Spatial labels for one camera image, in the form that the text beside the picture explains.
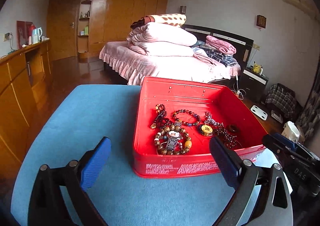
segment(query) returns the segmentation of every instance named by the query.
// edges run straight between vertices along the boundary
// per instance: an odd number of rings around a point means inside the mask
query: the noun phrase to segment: electric kettle
[[[42,28],[35,28],[32,30],[32,44],[40,42],[42,36]]]

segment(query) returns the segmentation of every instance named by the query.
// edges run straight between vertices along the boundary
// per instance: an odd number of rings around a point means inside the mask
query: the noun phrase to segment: plush toy
[[[261,65],[256,64],[256,62],[253,62],[253,63],[254,63],[254,66],[253,66],[253,68],[252,68],[252,71],[253,71],[254,73],[259,74],[259,73],[260,73],[260,70],[261,70],[261,68],[262,68],[262,66],[261,66]]]

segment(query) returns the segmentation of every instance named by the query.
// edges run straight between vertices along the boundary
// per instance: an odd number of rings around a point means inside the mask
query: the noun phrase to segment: red plastic box
[[[265,129],[233,92],[221,85],[145,77],[140,93],[137,123],[133,141],[134,171],[144,178],[176,178],[218,173],[220,170],[209,151],[211,137],[202,136],[197,127],[186,127],[192,138],[192,147],[186,155],[158,155],[154,137],[159,129],[150,125],[157,116],[156,104],[164,104],[167,117],[179,109],[188,109],[205,119],[205,111],[224,125],[236,125],[240,131],[237,140],[242,149],[237,154],[242,159],[255,161],[263,152],[262,137]],[[194,120],[180,113],[183,121]]]

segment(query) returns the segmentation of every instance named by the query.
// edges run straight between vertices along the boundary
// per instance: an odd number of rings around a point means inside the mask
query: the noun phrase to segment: blue fabric surface
[[[140,86],[81,85],[63,101],[32,144],[19,171],[11,212],[27,225],[28,205],[39,167],[65,166],[95,148],[103,136],[111,139],[110,157],[87,193],[110,225],[212,225],[233,194],[221,174],[143,179],[132,171],[132,139]],[[266,150],[256,165],[277,162]],[[239,225],[254,207],[256,187]],[[81,225],[65,188],[67,208]]]

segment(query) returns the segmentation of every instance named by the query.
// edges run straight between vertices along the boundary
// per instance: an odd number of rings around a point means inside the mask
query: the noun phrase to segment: wooden floor
[[[105,71],[102,60],[98,58],[90,58],[80,62],[77,57],[70,57],[54,61],[52,77],[52,88],[48,100],[39,113],[34,116],[30,126],[26,153],[44,124],[75,87],[82,84],[127,84],[127,81],[111,68]],[[248,99],[244,99],[243,102],[248,108],[254,105]],[[268,113],[266,121],[257,118],[265,130],[268,133],[281,133],[282,125],[270,116],[270,112],[261,104],[255,103],[255,105]],[[14,182],[6,191],[5,204],[8,207],[10,207],[13,185]]]

